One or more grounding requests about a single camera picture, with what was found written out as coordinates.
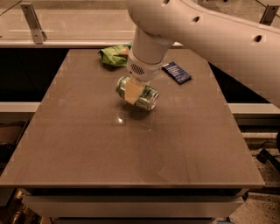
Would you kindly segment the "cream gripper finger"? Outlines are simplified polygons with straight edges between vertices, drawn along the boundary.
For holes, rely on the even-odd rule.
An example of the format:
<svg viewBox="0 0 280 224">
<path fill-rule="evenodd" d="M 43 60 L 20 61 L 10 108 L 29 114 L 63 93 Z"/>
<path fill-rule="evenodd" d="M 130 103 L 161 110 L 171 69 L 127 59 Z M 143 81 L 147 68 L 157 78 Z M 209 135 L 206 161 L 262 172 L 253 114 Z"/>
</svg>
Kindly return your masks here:
<svg viewBox="0 0 280 224">
<path fill-rule="evenodd" d="M 141 81 L 134 78 L 128 78 L 125 85 L 124 99 L 130 104 L 135 104 L 143 90 L 144 84 Z"/>
</svg>

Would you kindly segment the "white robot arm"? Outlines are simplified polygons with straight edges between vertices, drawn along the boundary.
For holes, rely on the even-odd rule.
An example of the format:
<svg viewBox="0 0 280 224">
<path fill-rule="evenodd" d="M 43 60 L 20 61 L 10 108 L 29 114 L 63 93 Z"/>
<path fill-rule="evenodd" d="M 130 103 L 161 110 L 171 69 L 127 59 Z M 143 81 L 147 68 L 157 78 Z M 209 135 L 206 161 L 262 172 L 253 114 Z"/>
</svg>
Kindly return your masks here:
<svg viewBox="0 0 280 224">
<path fill-rule="evenodd" d="M 127 0 L 136 25 L 127 68 L 151 81 L 178 42 L 280 106 L 280 31 L 205 9 L 192 0 Z"/>
</svg>

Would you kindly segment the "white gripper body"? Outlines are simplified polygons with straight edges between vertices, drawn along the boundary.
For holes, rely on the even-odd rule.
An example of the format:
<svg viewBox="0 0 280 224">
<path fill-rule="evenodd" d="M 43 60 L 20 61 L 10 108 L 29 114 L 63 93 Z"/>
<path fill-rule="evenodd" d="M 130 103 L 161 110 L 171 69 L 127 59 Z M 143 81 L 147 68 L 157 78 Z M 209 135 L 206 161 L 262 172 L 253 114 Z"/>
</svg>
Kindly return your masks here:
<svg viewBox="0 0 280 224">
<path fill-rule="evenodd" d="M 153 80 L 160 72 L 162 63 L 147 64 L 138 59 L 133 49 L 130 49 L 127 60 L 127 69 L 130 75 L 141 82 Z"/>
</svg>

